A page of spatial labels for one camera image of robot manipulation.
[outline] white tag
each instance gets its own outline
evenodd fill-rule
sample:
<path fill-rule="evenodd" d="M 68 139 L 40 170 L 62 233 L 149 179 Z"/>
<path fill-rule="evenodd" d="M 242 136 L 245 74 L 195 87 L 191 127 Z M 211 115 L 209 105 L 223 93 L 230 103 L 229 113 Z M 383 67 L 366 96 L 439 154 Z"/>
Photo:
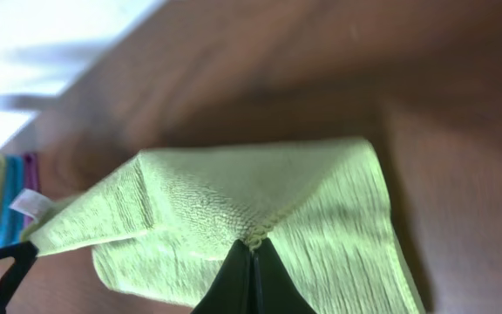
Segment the white tag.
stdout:
<path fill-rule="evenodd" d="M 25 188 L 13 200 L 9 208 L 32 217 L 36 222 L 53 206 L 53 201 L 31 189 Z"/>

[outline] clip jaw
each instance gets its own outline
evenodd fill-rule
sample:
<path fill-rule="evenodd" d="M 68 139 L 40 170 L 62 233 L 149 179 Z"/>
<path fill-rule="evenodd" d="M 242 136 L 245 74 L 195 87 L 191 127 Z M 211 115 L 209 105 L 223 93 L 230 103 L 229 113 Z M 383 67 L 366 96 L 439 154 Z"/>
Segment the clip jaw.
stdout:
<path fill-rule="evenodd" d="M 253 253 L 237 240 L 193 314 L 314 314 L 269 239 Z"/>

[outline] wooden surface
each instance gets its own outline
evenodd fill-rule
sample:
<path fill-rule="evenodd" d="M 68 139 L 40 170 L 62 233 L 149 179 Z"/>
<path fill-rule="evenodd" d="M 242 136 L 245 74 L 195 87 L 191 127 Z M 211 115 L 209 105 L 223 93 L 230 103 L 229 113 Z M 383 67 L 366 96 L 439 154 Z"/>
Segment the wooden surface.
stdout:
<path fill-rule="evenodd" d="M 171 2 L 5 150 L 38 151 L 59 198 L 142 148 L 346 135 L 376 147 L 428 311 L 502 313 L 499 0 Z M 81 249 L 9 313 L 103 311 L 189 309 L 106 291 Z"/>

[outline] blue towel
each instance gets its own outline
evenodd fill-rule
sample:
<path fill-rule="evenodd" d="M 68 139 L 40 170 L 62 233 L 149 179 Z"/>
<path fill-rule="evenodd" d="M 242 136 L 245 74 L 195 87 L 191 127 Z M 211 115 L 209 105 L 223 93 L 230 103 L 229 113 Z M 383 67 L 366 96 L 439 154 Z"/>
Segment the blue towel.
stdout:
<path fill-rule="evenodd" d="M 23 214 L 9 208 L 24 187 L 24 162 L 16 156 L 7 156 L 7 170 L 3 188 L 0 219 L 0 248 L 17 244 L 23 229 Z"/>

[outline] purple towel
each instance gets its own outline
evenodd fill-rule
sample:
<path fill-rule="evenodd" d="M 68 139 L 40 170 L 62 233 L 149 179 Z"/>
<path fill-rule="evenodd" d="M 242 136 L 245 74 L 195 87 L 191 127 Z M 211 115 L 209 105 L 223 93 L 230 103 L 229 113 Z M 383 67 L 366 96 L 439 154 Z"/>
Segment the purple towel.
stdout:
<path fill-rule="evenodd" d="M 39 192 L 40 181 L 38 178 L 38 161 L 36 154 L 25 154 L 24 158 L 24 188 Z M 24 216 L 24 227 L 32 223 L 32 217 Z"/>

